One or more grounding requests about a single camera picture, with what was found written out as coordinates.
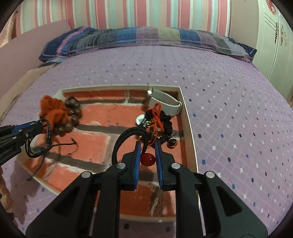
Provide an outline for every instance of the metal rivet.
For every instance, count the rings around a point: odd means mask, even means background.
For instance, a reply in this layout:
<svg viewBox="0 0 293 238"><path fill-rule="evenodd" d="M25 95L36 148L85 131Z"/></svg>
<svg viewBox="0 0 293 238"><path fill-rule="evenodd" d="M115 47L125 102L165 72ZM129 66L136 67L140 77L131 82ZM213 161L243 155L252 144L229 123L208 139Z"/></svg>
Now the metal rivet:
<svg viewBox="0 0 293 238"><path fill-rule="evenodd" d="M181 165L178 163L173 163L173 164L171 164L171 167L174 169L179 169L181 167Z"/></svg>
<svg viewBox="0 0 293 238"><path fill-rule="evenodd" d="M90 175L91 175L91 173L90 173L89 171L84 171L84 172L81 174L81 176L82 176L84 179L89 178Z"/></svg>
<svg viewBox="0 0 293 238"><path fill-rule="evenodd" d="M212 171L208 171L206 174L205 174L208 178L212 179L213 177L215 177L215 174L212 172Z"/></svg>
<svg viewBox="0 0 293 238"><path fill-rule="evenodd" d="M122 163L122 162L121 162L121 163L118 163L118 164L116 165L116 167L119 168L119 169L124 169L125 166L126 166L126 165L125 165L124 163Z"/></svg>

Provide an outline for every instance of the striped wall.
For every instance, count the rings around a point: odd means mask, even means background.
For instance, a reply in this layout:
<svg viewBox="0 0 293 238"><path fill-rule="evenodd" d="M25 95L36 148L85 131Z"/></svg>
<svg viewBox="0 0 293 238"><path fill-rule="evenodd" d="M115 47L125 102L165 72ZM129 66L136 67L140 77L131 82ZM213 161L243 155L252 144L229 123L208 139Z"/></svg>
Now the striped wall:
<svg viewBox="0 0 293 238"><path fill-rule="evenodd" d="M230 0L24 0L16 33L67 19L71 28L131 26L207 30L228 36Z"/></svg>

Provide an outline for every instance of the cabinet handle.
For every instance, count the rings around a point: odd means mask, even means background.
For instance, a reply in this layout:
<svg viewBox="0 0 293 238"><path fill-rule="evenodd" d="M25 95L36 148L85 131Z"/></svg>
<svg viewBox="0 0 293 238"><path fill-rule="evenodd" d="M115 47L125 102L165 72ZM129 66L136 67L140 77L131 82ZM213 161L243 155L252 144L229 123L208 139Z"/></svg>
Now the cabinet handle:
<svg viewBox="0 0 293 238"><path fill-rule="evenodd" d="M277 42L278 35L279 35L279 26L278 26L278 23L276 22L276 37L275 37L275 43Z"/></svg>
<svg viewBox="0 0 293 238"><path fill-rule="evenodd" d="M282 29L281 29L281 45L283 44L283 38L284 38L284 27L282 24Z"/></svg>

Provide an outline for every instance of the watch strap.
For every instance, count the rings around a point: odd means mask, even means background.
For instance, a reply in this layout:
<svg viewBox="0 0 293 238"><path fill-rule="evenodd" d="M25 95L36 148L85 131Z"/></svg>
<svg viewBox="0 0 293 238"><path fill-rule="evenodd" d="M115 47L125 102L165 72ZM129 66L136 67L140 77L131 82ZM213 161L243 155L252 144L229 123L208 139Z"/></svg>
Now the watch strap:
<svg viewBox="0 0 293 238"><path fill-rule="evenodd" d="M149 107L153 107L156 103L162 105L166 115L178 115L182 107L182 103L171 95L154 89L149 100Z"/></svg>

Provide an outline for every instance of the red bead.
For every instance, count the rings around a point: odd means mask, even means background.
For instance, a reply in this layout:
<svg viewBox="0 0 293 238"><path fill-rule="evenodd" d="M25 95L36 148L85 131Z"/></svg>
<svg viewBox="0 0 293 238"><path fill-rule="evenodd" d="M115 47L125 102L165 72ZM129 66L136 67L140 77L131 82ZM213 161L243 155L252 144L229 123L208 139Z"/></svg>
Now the red bead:
<svg viewBox="0 0 293 238"><path fill-rule="evenodd" d="M143 166L149 167L155 164L156 158L151 153L144 153L140 157L140 162Z"/></svg>

